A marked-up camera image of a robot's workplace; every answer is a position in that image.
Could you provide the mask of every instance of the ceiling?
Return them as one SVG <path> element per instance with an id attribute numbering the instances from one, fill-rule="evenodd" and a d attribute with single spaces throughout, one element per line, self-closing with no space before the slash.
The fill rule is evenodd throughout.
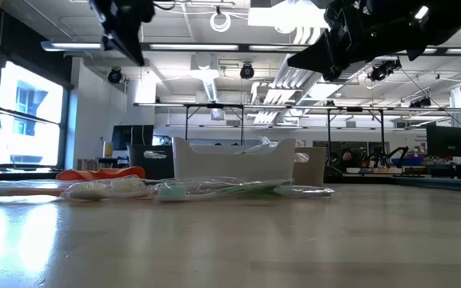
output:
<path id="1" fill-rule="evenodd" d="M 246 17 L 250 0 L 234 0 L 234 9 L 225 9 L 239 16 Z M 4 1 L 3 9 L 12 14 L 46 38 L 55 41 L 98 42 L 102 30 L 93 11 L 86 2 L 70 0 L 12 0 Z M 223 43 L 292 43 L 295 33 L 280 34 L 272 27 L 248 26 L 246 19 L 231 18 L 230 29 L 219 33 L 210 27 L 211 7 L 187 7 L 189 13 L 185 18 L 180 7 L 171 12 L 156 9 L 156 16 L 151 23 L 142 26 L 138 35 L 143 42 L 223 42 Z M 448 43 L 448 46 L 461 46 L 461 31 Z M 168 94 L 194 95 L 202 89 L 202 82 L 190 77 L 190 57 L 193 53 L 146 52 L 144 57 L 163 78 Z M 121 54 L 115 52 L 80 54 L 88 66 L 93 66 L 101 74 L 109 71 L 115 63 L 126 63 Z M 285 54 L 239 54 L 218 53 L 219 65 L 225 66 L 222 78 L 216 79 L 218 90 L 250 91 L 252 81 L 239 78 L 243 62 L 251 62 L 255 68 L 256 78 L 274 78 L 283 65 Z M 389 77 L 388 82 L 371 87 L 364 82 L 365 74 L 358 77 L 358 85 L 346 85 L 335 99 L 336 105 L 399 103 L 399 100 L 430 87 L 430 92 L 437 102 L 448 103 L 450 87 L 458 85 L 461 79 L 461 58 L 456 57 L 420 57 L 414 62 L 401 57 L 403 69 Z M 129 78 L 139 78 L 143 73 L 138 67 L 122 65 L 123 72 Z"/>

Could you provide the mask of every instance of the security camera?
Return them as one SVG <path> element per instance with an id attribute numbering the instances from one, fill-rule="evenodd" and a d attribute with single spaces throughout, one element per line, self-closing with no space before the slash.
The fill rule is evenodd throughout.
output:
<path id="1" fill-rule="evenodd" d="M 254 77 L 254 68 L 252 68 L 252 64 L 245 63 L 243 64 L 243 68 L 241 68 L 241 73 L 239 73 L 241 79 L 250 79 Z"/>
<path id="2" fill-rule="evenodd" d="M 367 77 L 372 82 L 383 81 L 385 78 L 391 76 L 395 71 L 401 68 L 403 67 L 401 66 L 399 58 L 394 61 L 384 61 L 380 65 L 373 66 L 373 70 L 367 75 Z"/>
<path id="3" fill-rule="evenodd" d="M 120 84 L 124 82 L 124 76 L 122 75 L 120 67 L 111 68 L 111 72 L 108 74 L 108 81 L 112 84 Z"/>

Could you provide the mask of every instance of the window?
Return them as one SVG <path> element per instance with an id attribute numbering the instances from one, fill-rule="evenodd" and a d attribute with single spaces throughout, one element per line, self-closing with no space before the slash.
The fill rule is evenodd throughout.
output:
<path id="1" fill-rule="evenodd" d="M 58 164 L 63 88 L 7 62 L 0 85 L 0 164 Z"/>

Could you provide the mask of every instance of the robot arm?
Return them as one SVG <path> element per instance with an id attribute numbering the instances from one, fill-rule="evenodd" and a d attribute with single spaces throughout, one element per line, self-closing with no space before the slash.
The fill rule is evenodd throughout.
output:
<path id="1" fill-rule="evenodd" d="M 288 60 L 334 81 L 351 63 L 406 50 L 413 61 L 428 45 L 443 44 L 461 29 L 456 0 L 334 0 L 325 30 L 311 47 Z"/>
<path id="2" fill-rule="evenodd" d="M 89 4 L 104 30 L 103 49 L 116 49 L 143 66 L 138 31 L 142 22 L 148 23 L 154 17 L 152 0 L 90 0 Z"/>

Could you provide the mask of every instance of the computer monitor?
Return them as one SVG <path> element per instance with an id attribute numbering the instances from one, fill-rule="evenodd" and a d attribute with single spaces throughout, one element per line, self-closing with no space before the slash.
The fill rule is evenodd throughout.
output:
<path id="1" fill-rule="evenodd" d="M 127 150 L 127 145 L 152 145 L 154 125 L 114 126 L 113 150 Z"/>
<path id="2" fill-rule="evenodd" d="M 461 128 L 427 126 L 426 135 L 428 155 L 461 157 Z"/>

